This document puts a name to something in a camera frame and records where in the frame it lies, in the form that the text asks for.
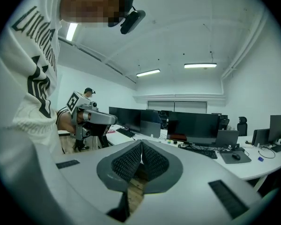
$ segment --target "white ceiling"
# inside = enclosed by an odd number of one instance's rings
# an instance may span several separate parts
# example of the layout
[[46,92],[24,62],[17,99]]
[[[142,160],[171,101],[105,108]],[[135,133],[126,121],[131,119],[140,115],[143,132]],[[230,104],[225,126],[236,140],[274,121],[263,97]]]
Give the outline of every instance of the white ceiling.
[[[119,25],[79,25],[73,43],[134,81],[137,73],[155,68],[175,78],[197,75],[184,64],[212,62],[210,51],[218,66],[206,73],[220,77],[249,36],[262,6],[258,0],[134,0],[133,5],[147,15],[131,33],[122,35]],[[59,37],[65,38],[69,24],[62,26]]]

